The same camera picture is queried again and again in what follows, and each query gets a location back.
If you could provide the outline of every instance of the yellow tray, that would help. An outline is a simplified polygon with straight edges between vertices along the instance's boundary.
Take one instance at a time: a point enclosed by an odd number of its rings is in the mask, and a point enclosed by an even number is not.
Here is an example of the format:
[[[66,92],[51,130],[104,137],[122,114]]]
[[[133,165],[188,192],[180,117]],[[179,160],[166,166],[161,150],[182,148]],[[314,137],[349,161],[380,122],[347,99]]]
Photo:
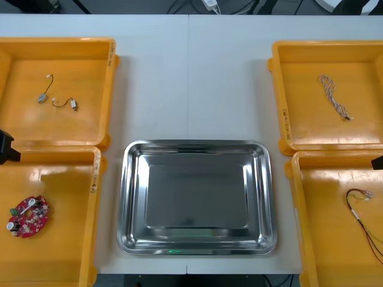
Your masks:
[[[370,162],[381,155],[383,151],[297,152],[286,164],[302,257],[302,287],[383,286],[383,265],[345,201],[350,188],[374,193],[369,201],[351,197],[350,202],[382,240],[383,170],[373,170]],[[374,242],[383,250],[382,243]]]
[[[105,150],[114,74],[109,38],[0,38],[0,129],[13,146],[91,145]],[[50,83],[48,99],[38,103]],[[75,112],[72,97],[78,103]]]
[[[269,60],[285,155],[295,151],[383,149],[383,41],[276,42]],[[320,75],[336,84],[326,97]]]
[[[101,177],[106,161],[92,146],[18,148],[20,163],[0,166],[0,286],[86,287],[93,266]],[[5,228],[9,209],[29,196],[50,204],[47,225],[30,238]]]

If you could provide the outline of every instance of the metal tray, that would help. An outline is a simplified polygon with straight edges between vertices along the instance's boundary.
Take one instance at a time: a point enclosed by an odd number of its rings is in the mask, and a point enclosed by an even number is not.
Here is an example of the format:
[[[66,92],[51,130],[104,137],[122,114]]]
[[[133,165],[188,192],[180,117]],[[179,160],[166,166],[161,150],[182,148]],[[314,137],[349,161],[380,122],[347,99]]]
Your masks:
[[[276,243],[270,158],[251,141],[135,141],[117,242],[135,255],[267,254]]]

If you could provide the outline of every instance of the white connector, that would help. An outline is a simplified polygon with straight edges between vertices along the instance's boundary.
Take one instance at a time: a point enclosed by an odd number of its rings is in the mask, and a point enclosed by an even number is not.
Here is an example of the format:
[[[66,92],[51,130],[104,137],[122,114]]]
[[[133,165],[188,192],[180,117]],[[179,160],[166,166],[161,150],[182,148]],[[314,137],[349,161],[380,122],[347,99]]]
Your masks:
[[[217,0],[202,0],[202,3],[208,11],[213,11],[214,9],[217,10],[218,8]]]

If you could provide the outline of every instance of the table surface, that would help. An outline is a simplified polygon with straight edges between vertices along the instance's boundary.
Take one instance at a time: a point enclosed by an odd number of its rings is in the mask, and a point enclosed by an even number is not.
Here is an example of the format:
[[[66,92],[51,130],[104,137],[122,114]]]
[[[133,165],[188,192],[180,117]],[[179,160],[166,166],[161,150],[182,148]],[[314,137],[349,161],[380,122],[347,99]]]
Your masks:
[[[108,36],[115,78],[95,252],[101,273],[272,274],[302,266],[267,60],[282,39],[379,39],[383,17],[0,15],[0,36]],[[115,239],[124,149],[137,139],[253,139],[270,152],[278,243],[265,256],[137,257]]]

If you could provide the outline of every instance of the red circuit board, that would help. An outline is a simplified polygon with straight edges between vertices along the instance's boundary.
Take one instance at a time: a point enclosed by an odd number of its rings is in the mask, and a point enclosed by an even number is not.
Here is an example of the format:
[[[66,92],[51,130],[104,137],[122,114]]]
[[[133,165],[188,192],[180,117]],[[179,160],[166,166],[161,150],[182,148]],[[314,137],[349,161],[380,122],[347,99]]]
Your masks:
[[[21,214],[24,209],[28,207],[30,199],[37,199],[40,201],[39,206],[30,207],[24,214]],[[19,205],[16,206],[19,215],[12,216],[9,222],[18,223],[20,228],[17,231],[12,231],[12,235],[22,238],[27,238],[39,232],[48,221],[49,204],[42,196],[28,197],[24,199]]]

